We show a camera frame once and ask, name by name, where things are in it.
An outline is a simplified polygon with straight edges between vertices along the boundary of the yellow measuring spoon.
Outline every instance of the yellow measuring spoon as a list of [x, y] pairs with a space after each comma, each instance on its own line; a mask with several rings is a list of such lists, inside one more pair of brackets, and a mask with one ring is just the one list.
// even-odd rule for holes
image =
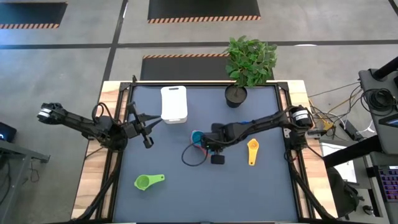
[[248, 142], [248, 149], [249, 149], [249, 165], [254, 166], [256, 165], [256, 156], [257, 151], [259, 150], [259, 143], [256, 139], [252, 139]]

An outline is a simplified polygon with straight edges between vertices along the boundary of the white container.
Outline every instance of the white container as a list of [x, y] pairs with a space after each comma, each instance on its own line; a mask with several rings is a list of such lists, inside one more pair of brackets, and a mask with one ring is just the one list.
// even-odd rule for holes
[[166, 124], [184, 123], [188, 118], [187, 89], [185, 86], [168, 86], [162, 94], [162, 119]]

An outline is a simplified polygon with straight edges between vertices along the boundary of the black pot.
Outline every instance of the black pot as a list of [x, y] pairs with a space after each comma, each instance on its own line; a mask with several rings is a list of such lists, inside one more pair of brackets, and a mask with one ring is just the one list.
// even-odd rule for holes
[[244, 87], [238, 87], [234, 84], [225, 89], [226, 104], [230, 108], [239, 107], [248, 97], [248, 91]]

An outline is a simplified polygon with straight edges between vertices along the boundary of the keyboard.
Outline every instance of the keyboard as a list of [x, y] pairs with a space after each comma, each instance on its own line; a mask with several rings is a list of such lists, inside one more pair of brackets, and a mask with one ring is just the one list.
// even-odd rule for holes
[[379, 169], [385, 202], [398, 202], [398, 169]]

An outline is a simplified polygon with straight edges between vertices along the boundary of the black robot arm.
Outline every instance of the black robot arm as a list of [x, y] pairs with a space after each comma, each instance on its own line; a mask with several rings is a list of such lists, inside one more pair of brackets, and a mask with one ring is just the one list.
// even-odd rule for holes
[[[294, 122], [290, 122], [287, 114], [292, 114]], [[272, 128], [287, 128], [292, 130], [293, 134], [299, 138], [304, 137], [305, 132], [313, 126], [312, 119], [308, 109], [303, 106], [290, 106], [286, 110], [278, 111], [273, 115], [259, 118], [253, 121], [212, 124], [211, 132], [204, 133], [201, 139], [201, 146], [215, 152], [212, 156], [212, 163], [224, 164], [224, 158], [220, 152], [228, 146], [237, 144], [246, 139], [249, 135], [266, 131]]]
[[[109, 111], [104, 103], [99, 103], [97, 106]], [[37, 117], [42, 123], [62, 124], [81, 132], [81, 135], [87, 139], [95, 138], [101, 146], [112, 151], [124, 150], [127, 140], [138, 135], [143, 136], [146, 148], [152, 147], [154, 142], [149, 134], [152, 132], [152, 128], [161, 122], [161, 119], [148, 126], [146, 126], [145, 121], [157, 119], [160, 116], [138, 114], [134, 102], [127, 105], [127, 110], [129, 114], [134, 115], [135, 120], [121, 123], [110, 116], [101, 115], [100, 117], [93, 117], [93, 119], [84, 118], [67, 111], [60, 103], [43, 103]]]

